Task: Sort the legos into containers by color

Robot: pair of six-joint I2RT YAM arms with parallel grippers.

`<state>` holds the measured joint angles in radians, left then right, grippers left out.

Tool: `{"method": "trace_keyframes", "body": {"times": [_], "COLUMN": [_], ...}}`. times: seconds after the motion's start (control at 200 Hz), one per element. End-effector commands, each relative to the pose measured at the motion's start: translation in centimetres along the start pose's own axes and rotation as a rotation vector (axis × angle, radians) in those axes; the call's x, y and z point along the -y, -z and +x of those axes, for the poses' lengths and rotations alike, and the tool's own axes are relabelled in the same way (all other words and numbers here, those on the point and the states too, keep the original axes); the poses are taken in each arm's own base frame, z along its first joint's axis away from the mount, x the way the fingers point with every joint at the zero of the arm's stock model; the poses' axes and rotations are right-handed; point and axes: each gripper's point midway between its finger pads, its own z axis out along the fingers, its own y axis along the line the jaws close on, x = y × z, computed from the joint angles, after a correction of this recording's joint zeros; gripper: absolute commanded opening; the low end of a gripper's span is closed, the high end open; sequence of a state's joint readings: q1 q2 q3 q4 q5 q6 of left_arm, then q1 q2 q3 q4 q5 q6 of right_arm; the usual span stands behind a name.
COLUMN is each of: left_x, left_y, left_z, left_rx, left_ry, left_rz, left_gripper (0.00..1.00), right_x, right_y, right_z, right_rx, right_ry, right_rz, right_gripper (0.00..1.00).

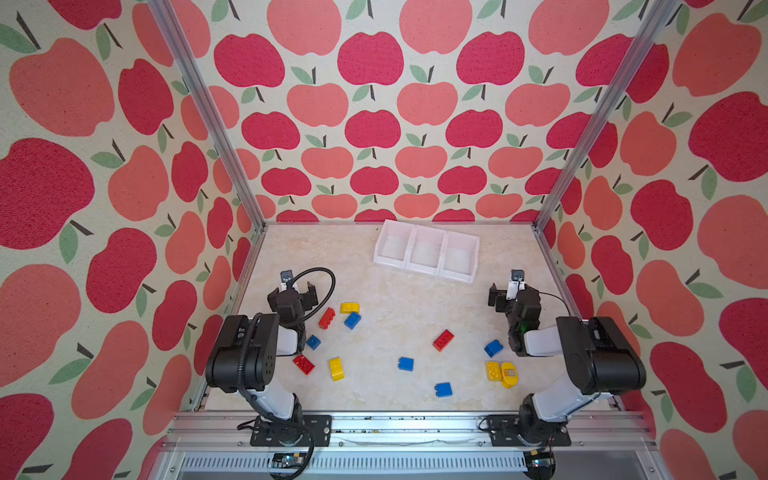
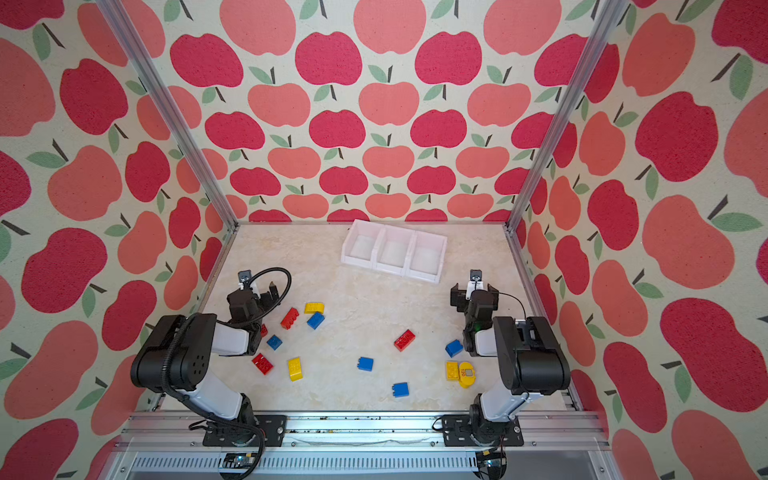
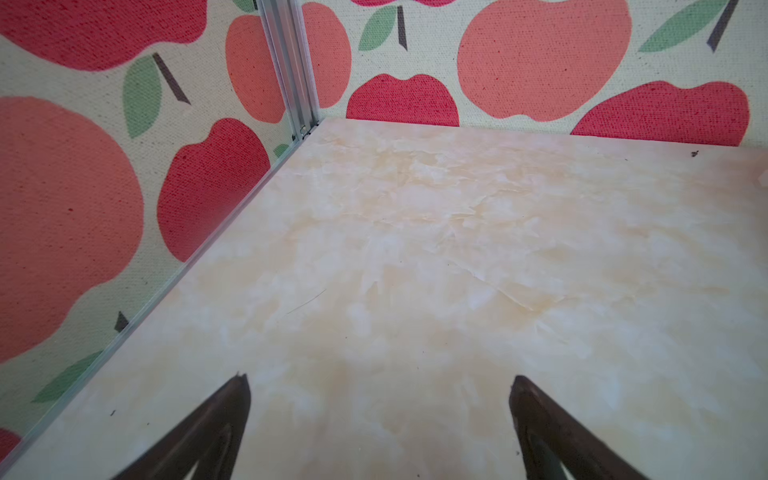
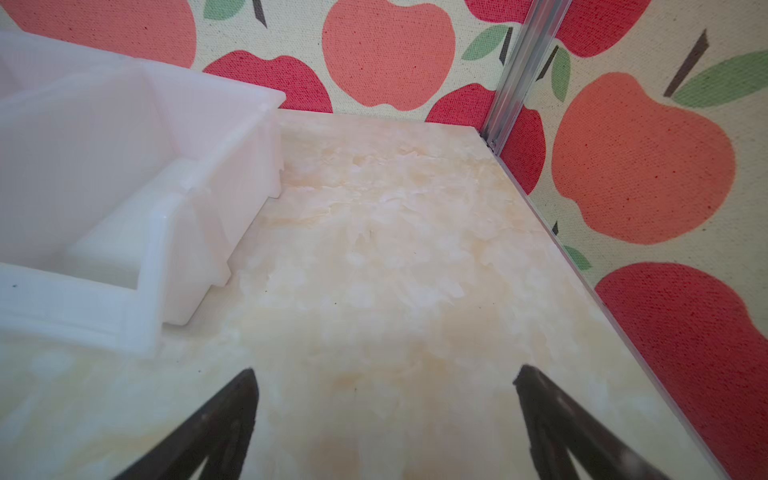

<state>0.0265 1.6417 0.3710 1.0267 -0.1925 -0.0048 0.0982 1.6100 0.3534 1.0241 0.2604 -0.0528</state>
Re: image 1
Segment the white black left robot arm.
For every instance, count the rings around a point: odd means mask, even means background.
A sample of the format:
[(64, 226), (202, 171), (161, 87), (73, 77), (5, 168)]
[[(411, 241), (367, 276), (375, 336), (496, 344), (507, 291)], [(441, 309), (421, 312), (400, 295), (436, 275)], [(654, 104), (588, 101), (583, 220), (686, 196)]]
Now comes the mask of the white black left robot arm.
[(306, 345), (303, 317), (319, 305), (316, 287), (301, 293), (292, 286), (267, 295), (268, 313), (231, 315), (224, 320), (205, 367), (211, 388), (239, 393), (263, 418), (303, 422), (301, 404), (274, 378), (277, 359), (299, 355)]

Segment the yellow round printed brick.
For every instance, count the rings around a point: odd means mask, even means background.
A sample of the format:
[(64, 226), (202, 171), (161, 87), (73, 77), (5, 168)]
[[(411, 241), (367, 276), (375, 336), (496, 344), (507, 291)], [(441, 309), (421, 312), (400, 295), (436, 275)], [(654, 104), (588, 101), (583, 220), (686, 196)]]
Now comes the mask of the yellow round printed brick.
[(519, 375), (515, 365), (511, 362), (503, 362), (500, 365), (500, 369), (502, 385), (507, 389), (515, 387), (519, 382)]

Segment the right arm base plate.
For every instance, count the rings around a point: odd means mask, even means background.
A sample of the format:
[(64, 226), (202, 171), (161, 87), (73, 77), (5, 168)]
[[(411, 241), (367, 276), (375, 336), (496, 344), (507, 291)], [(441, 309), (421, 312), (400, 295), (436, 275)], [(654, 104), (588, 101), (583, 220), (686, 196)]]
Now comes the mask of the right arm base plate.
[(479, 427), (494, 447), (569, 447), (572, 445), (566, 423), (552, 423), (536, 417), (489, 415)]

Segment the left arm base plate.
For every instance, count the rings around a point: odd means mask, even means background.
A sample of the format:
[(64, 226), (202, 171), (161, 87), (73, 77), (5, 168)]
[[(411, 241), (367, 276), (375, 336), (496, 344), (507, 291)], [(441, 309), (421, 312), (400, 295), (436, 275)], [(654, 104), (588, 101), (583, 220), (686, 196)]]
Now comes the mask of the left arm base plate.
[(250, 438), (253, 447), (327, 447), (330, 443), (333, 417), (305, 415), (303, 429), (262, 418), (254, 424)]

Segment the red long brick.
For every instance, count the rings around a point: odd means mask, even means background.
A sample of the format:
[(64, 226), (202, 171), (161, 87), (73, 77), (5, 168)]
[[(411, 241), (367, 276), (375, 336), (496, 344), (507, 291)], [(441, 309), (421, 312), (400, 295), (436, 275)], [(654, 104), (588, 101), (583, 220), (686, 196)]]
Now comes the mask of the red long brick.
[(335, 310), (333, 308), (327, 308), (318, 322), (319, 328), (321, 330), (328, 330), (335, 316), (336, 316)]

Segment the yellow square brick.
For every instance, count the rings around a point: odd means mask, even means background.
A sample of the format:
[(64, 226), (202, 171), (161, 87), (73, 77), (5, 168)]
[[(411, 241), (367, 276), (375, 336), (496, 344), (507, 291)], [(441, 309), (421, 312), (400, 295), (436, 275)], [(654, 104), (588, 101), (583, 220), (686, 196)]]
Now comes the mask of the yellow square brick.
[(501, 366), (498, 362), (489, 361), (486, 363), (486, 375), (487, 379), (491, 382), (499, 382), (502, 380)]

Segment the white bin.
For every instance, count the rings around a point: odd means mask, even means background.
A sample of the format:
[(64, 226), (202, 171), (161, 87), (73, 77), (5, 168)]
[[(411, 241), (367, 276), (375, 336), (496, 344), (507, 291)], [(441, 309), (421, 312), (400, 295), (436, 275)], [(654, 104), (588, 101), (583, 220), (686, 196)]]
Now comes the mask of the white bin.
[(385, 220), (374, 248), (375, 264), (414, 270), (412, 262), (416, 237), (423, 227), (416, 224)]
[(472, 284), (478, 269), (479, 247), (477, 236), (448, 232), (441, 247), (437, 275)]
[(406, 248), (405, 269), (436, 276), (448, 240), (444, 229), (416, 225)]

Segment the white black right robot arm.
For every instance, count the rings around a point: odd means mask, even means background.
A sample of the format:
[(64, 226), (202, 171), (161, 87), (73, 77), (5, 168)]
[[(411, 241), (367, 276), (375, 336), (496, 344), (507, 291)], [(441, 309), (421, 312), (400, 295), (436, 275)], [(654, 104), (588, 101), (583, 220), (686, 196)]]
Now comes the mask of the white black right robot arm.
[(540, 326), (541, 292), (511, 282), (489, 288), (488, 305), (505, 315), (508, 340), (519, 357), (560, 355), (566, 373), (525, 397), (518, 410), (517, 436), (538, 445), (566, 427), (573, 413), (609, 395), (641, 389), (646, 370), (634, 347), (611, 317), (559, 316)]

